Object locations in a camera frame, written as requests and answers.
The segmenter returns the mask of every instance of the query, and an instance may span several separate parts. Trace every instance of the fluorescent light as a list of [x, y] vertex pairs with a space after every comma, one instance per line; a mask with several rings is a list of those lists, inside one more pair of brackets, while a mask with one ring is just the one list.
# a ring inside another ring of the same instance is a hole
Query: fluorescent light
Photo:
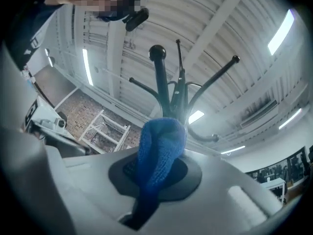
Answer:
[[243, 148], [245, 148], [245, 146], [241, 146], [239, 148], [236, 148], [236, 149], [233, 149], [233, 150], [230, 150], [230, 151], [225, 151], [225, 152], [222, 152], [221, 154], [226, 154], [226, 153], [230, 153], [230, 152], [233, 152], [233, 151], [238, 151], [238, 150], [243, 149]]
[[193, 122], [197, 121], [199, 118], [203, 117], [204, 113], [201, 111], [196, 111], [189, 117], [189, 124], [192, 124]]
[[281, 126], [279, 126], [279, 130], [281, 128], [284, 128], [289, 122], [291, 122], [291, 120], [293, 120], [301, 111], [302, 111], [301, 108], [297, 110], [297, 112], [291, 118], [289, 118], [286, 122], [284, 122]]
[[50, 66], [51, 66], [51, 67], [53, 67], [53, 63], [52, 63], [52, 61], [51, 61], [51, 58], [50, 58], [50, 57], [48, 57], [48, 60], [49, 60]]
[[83, 49], [83, 57], [84, 57], [84, 63], [85, 63], [85, 69], [86, 69], [86, 73], [87, 73], [88, 82], [90, 85], [93, 86], [91, 74], [90, 74], [90, 70], [89, 70], [88, 54], [87, 54], [86, 49]]
[[268, 44], [269, 51], [271, 55], [277, 51], [278, 47], [282, 44], [283, 40], [287, 36], [292, 24], [294, 21], [294, 17], [290, 10], [288, 10], [285, 19], [282, 25], [279, 27], [278, 31], [276, 32], [275, 36], [272, 38], [270, 43]]

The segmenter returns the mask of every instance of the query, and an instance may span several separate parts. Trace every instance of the table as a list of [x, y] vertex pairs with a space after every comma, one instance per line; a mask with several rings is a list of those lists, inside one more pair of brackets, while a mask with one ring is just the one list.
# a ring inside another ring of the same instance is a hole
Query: table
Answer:
[[284, 203], [284, 196], [285, 196], [285, 180], [281, 179], [281, 178], [277, 178], [274, 179], [272, 181], [269, 182], [265, 182], [261, 184], [264, 188], [270, 190], [276, 187], [283, 187], [283, 194], [282, 194], [282, 203]]

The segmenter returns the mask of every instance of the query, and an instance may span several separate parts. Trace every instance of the blue knitted fabric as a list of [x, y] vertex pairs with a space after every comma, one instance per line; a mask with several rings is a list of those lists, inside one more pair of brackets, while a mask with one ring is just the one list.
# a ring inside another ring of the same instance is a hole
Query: blue knitted fabric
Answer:
[[141, 130], [137, 183], [141, 196], [157, 196], [172, 164], [184, 151], [186, 131], [174, 118], [147, 122]]

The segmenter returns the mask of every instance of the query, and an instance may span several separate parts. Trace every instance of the white ceiling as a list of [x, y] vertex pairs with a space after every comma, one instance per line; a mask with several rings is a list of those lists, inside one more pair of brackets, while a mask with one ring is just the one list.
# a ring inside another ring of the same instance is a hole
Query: white ceiling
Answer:
[[[144, 123], [159, 116], [159, 105], [128, 79], [134, 77], [157, 89], [148, 57], [151, 46], [160, 44], [167, 51], [168, 81], [178, 78], [176, 39], [181, 41], [186, 81], [203, 84], [233, 55], [240, 56], [240, 63], [212, 85], [194, 108], [205, 113], [192, 124], [195, 131], [203, 136], [216, 133], [221, 139], [199, 144], [189, 138], [188, 147], [212, 154], [272, 137], [298, 104], [307, 103], [306, 29], [296, 12], [287, 38], [273, 56], [267, 47], [289, 9], [283, 0], [143, 1], [150, 17], [133, 32], [126, 32], [122, 22], [97, 20], [81, 7], [62, 7], [44, 43], [56, 67], [89, 87], [82, 58], [86, 48], [94, 84], [90, 89], [123, 106], [121, 115], [126, 119]], [[190, 88], [189, 98], [196, 90]], [[272, 100], [278, 102], [274, 117], [242, 133], [240, 123]]]

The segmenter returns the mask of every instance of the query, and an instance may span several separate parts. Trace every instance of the white metal frame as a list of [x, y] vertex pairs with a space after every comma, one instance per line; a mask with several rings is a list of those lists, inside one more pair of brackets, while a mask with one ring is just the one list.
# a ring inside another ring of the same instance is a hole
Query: white metal frame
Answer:
[[[100, 134], [101, 136], [103, 136], [104, 138], [106, 138], [107, 140], [109, 140], [110, 142], [116, 144], [116, 147], [115, 147], [115, 149], [114, 149], [114, 151], [113, 151], [113, 152], [115, 152], [115, 151], [119, 151], [119, 150], [120, 150], [120, 148], [122, 147], [122, 145], [123, 145], [123, 143], [124, 143], [124, 141], [125, 141], [127, 135], [129, 134], [129, 129], [131, 128], [130, 125], [127, 126], [127, 127], [125, 127], [125, 126], [122, 126], [122, 125], [118, 124], [118, 123], [115, 122], [114, 120], [110, 119], [108, 116], [104, 115], [104, 114], [103, 114], [103, 111], [104, 111], [104, 110], [102, 110], [102, 111], [99, 112], [99, 114], [91, 121], [90, 125], [88, 125], [88, 127], [86, 128], [86, 130], [82, 133], [82, 135], [81, 135], [80, 138], [79, 138], [79, 141], [82, 140], [83, 142], [85, 142], [87, 145], [89, 145], [91, 148], [93, 148], [94, 150], [96, 150], [96, 151], [97, 151], [98, 153], [100, 153], [100, 154], [105, 154], [105, 153], [107, 153], [107, 152], [104, 151], [104, 150], [102, 150], [101, 148], [99, 148], [99, 147], [96, 146], [95, 144], [92, 144], [92, 143], [91, 143], [91, 140], [93, 139], [93, 137], [94, 137], [94, 135], [95, 135], [96, 133]], [[95, 126], [94, 123], [95, 123], [95, 121], [96, 121], [99, 117], [102, 117], [102, 118], [104, 119], [104, 121], [103, 121], [101, 124]], [[103, 133], [103, 132], [99, 129], [99, 126], [101, 126], [102, 124], [108, 124], [110, 127], [112, 127], [113, 129], [115, 129], [116, 131], [122, 133], [123, 136], [121, 137], [121, 139], [117, 141], [117, 140], [113, 139], [112, 137], [110, 137], [109, 135]], [[89, 130], [94, 130], [94, 133], [93, 133], [93, 135], [92, 135], [90, 141], [85, 138], [85, 135], [86, 135], [87, 131], [89, 131]]]

